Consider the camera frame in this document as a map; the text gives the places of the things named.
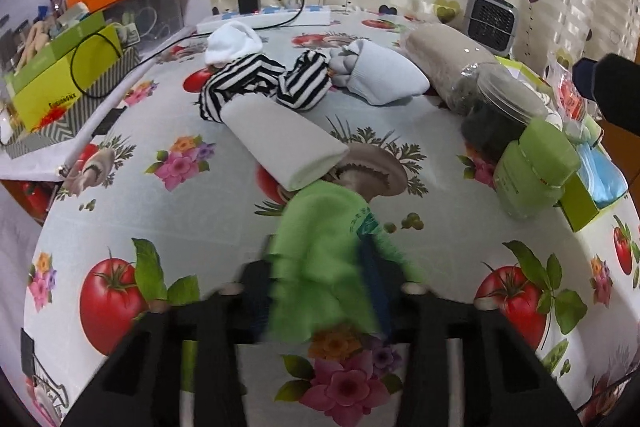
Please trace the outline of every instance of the power strip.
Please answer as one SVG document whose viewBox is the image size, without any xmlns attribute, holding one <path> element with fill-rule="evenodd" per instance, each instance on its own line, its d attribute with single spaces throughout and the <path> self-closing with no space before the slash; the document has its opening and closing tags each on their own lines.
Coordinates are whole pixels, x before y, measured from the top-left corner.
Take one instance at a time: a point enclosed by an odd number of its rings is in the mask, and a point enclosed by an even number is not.
<svg viewBox="0 0 640 427">
<path fill-rule="evenodd" d="M 258 29 L 272 26 L 291 19 L 298 10 L 287 8 L 267 7 L 260 13 L 240 15 L 237 12 L 228 12 L 207 17 L 196 25 L 198 33 L 209 33 L 217 30 L 230 20 L 240 20 L 247 26 Z M 308 6 L 302 13 L 286 26 L 328 26 L 331 24 L 331 9 L 328 6 Z"/>
</svg>

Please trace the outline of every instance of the black and white striped cloth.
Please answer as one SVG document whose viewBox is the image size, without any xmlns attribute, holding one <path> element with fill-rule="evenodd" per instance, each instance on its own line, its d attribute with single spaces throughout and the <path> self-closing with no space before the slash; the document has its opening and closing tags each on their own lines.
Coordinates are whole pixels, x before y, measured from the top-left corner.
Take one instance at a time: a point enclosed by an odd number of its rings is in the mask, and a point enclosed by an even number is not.
<svg viewBox="0 0 640 427">
<path fill-rule="evenodd" d="M 308 50 L 292 70 L 266 55 L 238 58 L 214 74 L 200 91 L 198 104 L 204 120 L 222 122 L 220 110 L 236 96 L 249 92 L 273 96 L 295 110 L 311 109 L 331 87 L 327 76 L 327 58 Z"/>
</svg>

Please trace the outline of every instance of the green jar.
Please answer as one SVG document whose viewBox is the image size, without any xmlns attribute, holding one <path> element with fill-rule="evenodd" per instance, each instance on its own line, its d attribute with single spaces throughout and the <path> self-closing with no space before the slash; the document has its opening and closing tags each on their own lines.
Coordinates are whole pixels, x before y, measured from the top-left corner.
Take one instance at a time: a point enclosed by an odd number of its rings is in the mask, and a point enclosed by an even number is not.
<svg viewBox="0 0 640 427">
<path fill-rule="evenodd" d="M 579 168 L 580 156 L 562 131 L 533 118 L 500 158 L 495 191 L 507 214 L 524 219 L 556 204 L 562 186 Z"/>
</svg>

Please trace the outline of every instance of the floral tablecloth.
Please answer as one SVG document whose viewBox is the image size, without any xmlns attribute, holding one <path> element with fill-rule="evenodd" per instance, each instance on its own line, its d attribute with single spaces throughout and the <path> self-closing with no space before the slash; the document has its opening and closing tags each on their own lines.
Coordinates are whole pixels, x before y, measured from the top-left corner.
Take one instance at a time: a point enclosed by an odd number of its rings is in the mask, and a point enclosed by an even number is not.
<svg viewBox="0 0 640 427">
<path fill-rule="evenodd" d="M 263 31 L 264 53 L 290 68 L 304 49 L 328 53 L 356 38 L 397 46 L 418 23 L 368 12 L 332 19 Z M 24 322 L 42 378 L 68 394 L 50 395 L 60 416 L 138 314 L 158 299 L 204 297 L 256 259 L 291 197 L 225 125 L 201 120 L 203 43 L 176 46 L 133 87 L 108 135 L 69 166 L 44 225 Z M 514 221 L 498 205 L 493 167 L 465 145 L 460 118 L 435 93 L 372 107 L 332 89 L 304 116 L 395 157 L 404 192 L 370 202 L 383 233 L 434 292 L 503 309 L 574 407 L 638 365 L 640 231 L 628 196 L 579 233 L 559 208 Z M 79 175 L 89 164 L 90 175 Z M 402 346 L 341 325 L 303 345 L 239 352 L 252 427 L 393 423 Z M 583 420 L 606 413 L 619 392 L 594 400 Z"/>
</svg>

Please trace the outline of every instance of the small fan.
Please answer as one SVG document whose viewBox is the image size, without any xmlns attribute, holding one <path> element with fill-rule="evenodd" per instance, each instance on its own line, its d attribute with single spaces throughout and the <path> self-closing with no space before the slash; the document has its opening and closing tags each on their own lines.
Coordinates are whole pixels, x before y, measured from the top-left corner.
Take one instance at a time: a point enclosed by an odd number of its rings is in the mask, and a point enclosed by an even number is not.
<svg viewBox="0 0 640 427">
<path fill-rule="evenodd" d="M 505 0 L 469 0 L 463 32 L 499 57 L 509 55 L 518 10 Z"/>
</svg>

